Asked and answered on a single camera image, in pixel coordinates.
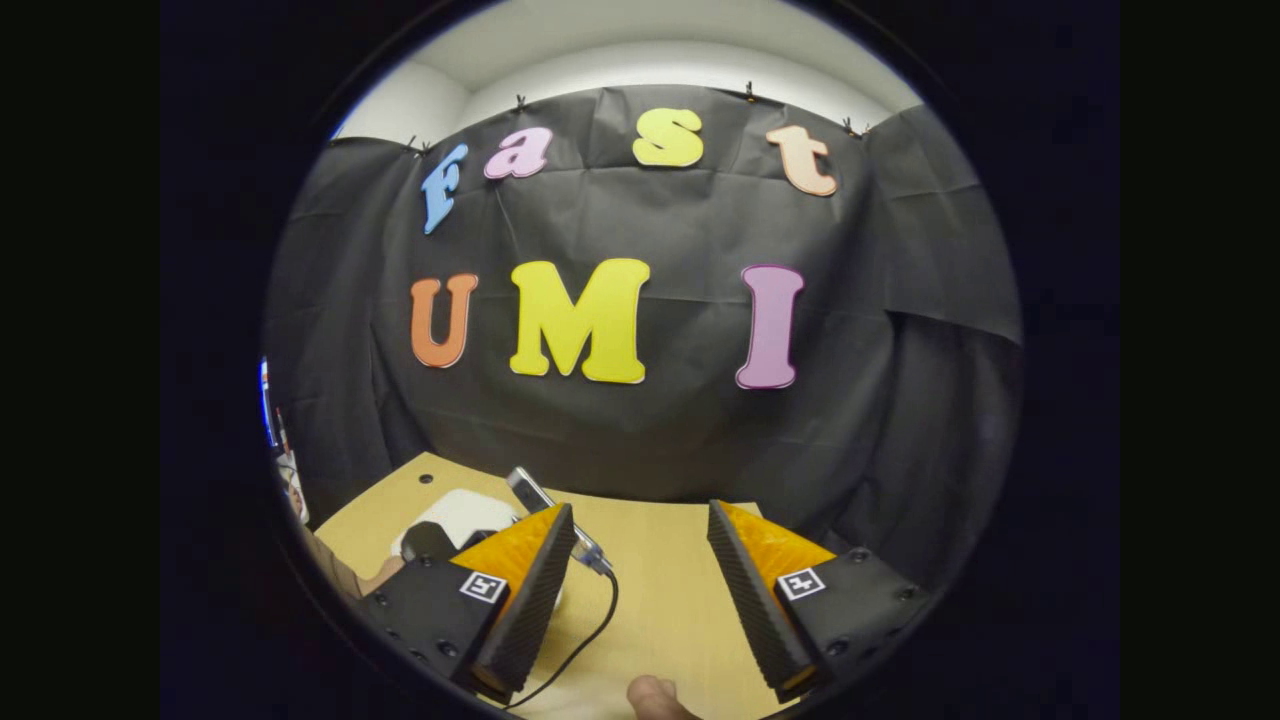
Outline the black backdrop cloth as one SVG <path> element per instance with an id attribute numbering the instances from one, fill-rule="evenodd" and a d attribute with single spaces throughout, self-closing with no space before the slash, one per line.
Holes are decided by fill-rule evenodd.
<path id="1" fill-rule="evenodd" d="M 431 452 L 754 502 L 931 588 L 995 510 L 1023 395 L 1007 245 L 932 109 L 854 138 L 692 86 L 550 97 L 425 154 L 335 141 L 262 345 L 315 525 Z"/>

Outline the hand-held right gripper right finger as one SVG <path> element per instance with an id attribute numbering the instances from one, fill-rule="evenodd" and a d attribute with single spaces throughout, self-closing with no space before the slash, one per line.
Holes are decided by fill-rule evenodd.
<path id="1" fill-rule="evenodd" d="M 708 503 L 707 539 L 781 703 L 868 674 L 933 601 L 868 548 L 833 553 L 719 500 Z"/>

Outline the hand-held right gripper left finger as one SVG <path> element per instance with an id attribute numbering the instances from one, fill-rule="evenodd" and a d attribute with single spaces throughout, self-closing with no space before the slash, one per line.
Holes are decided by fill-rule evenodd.
<path id="1" fill-rule="evenodd" d="M 538 659 L 576 543 L 568 503 L 466 550 L 421 521 L 402 538 L 404 565 L 361 607 L 385 643 L 430 676 L 508 703 Z"/>

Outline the white suitcase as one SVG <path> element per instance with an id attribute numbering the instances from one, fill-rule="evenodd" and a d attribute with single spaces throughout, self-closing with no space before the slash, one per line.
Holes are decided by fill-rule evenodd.
<path id="1" fill-rule="evenodd" d="M 439 525 L 453 547 L 452 553 L 458 553 L 468 547 L 476 533 L 504 530 L 518 519 L 517 510 L 506 501 L 471 489 L 452 489 L 399 532 L 390 543 L 390 555 L 397 557 L 402 555 L 401 546 L 407 530 L 421 523 Z"/>

